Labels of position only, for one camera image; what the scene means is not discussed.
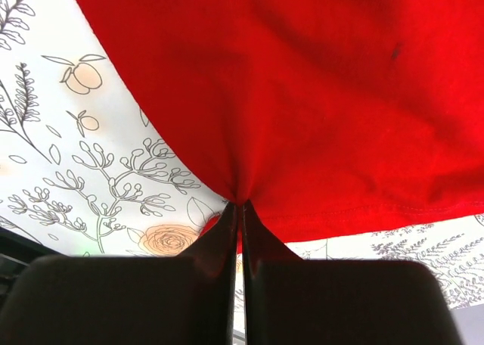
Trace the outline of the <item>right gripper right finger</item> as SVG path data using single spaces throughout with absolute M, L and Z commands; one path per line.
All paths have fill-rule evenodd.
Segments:
M 420 263 L 304 260 L 240 210 L 249 344 L 459 344 L 439 284 Z

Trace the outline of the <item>red t-shirt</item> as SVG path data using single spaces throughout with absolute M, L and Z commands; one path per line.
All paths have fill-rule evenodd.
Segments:
M 483 211 L 483 0 L 76 0 L 181 161 L 281 240 Z

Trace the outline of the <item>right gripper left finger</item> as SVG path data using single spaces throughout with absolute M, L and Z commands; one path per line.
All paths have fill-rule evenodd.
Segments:
M 230 344 L 237 213 L 180 254 L 43 256 L 1 310 L 3 344 Z

